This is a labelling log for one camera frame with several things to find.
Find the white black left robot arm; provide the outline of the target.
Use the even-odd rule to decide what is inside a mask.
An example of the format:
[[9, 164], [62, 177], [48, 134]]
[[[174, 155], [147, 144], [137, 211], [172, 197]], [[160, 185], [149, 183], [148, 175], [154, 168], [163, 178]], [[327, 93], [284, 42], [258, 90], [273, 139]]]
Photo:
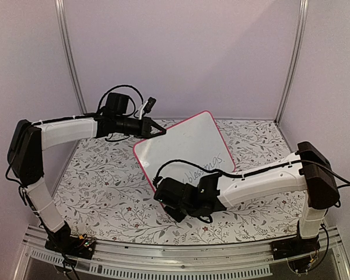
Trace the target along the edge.
[[47, 232], [53, 235], [52, 243], [62, 253], [75, 248], [74, 238], [67, 233], [70, 228], [59, 212], [45, 176], [45, 156], [49, 150], [71, 142], [104, 138], [121, 134], [139, 139], [162, 136], [166, 129], [150, 118], [156, 104], [154, 97], [128, 113], [131, 97], [117, 92], [108, 92], [104, 105], [94, 112], [53, 118], [50, 120], [20, 120], [15, 128], [8, 149], [8, 173], [6, 179], [18, 184], [23, 203], [39, 218]]

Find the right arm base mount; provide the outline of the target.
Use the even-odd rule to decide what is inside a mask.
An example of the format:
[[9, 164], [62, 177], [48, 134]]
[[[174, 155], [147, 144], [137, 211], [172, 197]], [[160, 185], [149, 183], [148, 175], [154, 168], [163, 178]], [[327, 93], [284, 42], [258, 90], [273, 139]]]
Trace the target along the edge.
[[320, 248], [319, 236], [304, 238], [299, 231], [296, 236], [270, 242], [274, 260], [309, 254]]

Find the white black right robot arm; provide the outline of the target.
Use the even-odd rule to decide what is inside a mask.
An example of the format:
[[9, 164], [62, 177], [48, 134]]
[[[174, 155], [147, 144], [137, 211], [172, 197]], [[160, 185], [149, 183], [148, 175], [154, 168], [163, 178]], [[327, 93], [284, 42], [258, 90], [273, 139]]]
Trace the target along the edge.
[[312, 246], [326, 210], [340, 200], [337, 174], [332, 171], [328, 159], [310, 142], [299, 143], [296, 152], [261, 168], [242, 173], [207, 170], [196, 186], [162, 177], [160, 172], [172, 163], [186, 161], [164, 163], [152, 184], [154, 199], [162, 203], [164, 210], [177, 222], [190, 216], [210, 224], [213, 213], [241, 202], [282, 192], [305, 191], [307, 203], [297, 223], [298, 235], [290, 242], [294, 254], [303, 254]]

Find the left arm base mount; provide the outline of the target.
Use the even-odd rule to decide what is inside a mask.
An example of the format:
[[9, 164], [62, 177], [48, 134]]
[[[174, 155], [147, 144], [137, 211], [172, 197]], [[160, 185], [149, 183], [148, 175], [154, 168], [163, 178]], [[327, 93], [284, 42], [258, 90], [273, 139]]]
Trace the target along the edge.
[[91, 260], [95, 252], [96, 238], [87, 237], [86, 234], [73, 236], [70, 234], [52, 234], [48, 236], [45, 248], [67, 256]]

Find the pink framed whiteboard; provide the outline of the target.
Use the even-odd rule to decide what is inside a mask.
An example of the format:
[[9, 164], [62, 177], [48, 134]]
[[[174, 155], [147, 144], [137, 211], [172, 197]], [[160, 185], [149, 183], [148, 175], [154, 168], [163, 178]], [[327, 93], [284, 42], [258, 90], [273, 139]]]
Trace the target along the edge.
[[196, 187], [201, 177], [235, 170], [232, 155], [208, 111], [172, 125], [166, 134], [140, 141], [134, 155], [151, 183], [169, 177]]

